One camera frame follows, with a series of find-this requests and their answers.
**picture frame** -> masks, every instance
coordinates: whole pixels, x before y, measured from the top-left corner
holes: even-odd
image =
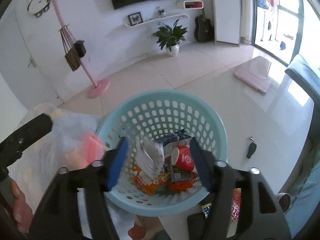
[[[143,19],[140,12],[136,12],[128,15],[131,26],[143,23]]]

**car key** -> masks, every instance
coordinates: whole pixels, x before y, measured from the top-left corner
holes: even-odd
[[[249,139],[252,141],[252,143],[250,143],[249,148],[248,148],[248,153],[247,153],[247,158],[250,159],[252,154],[254,154],[254,152],[257,149],[257,145],[253,139],[252,136],[249,137]]]

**red paper cup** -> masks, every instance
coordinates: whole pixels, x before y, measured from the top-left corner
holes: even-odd
[[[171,163],[180,169],[197,173],[195,163],[191,157],[188,146],[178,146],[172,149]]]

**light blue plastic basket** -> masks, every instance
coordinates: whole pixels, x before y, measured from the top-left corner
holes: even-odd
[[[150,90],[116,107],[101,123],[97,134],[114,149],[119,136],[129,140],[129,153],[118,184],[106,193],[115,205],[128,212],[158,217],[182,212],[199,203],[208,192],[196,180],[192,188],[172,195],[149,196],[133,182],[136,165],[135,136],[159,138],[185,128],[197,137],[201,147],[211,151],[218,160],[227,160],[227,135],[218,114],[202,99],[180,90]]]

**qr code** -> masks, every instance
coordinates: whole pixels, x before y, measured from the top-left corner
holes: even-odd
[[[174,174],[175,179],[181,179],[181,173],[175,173]]]

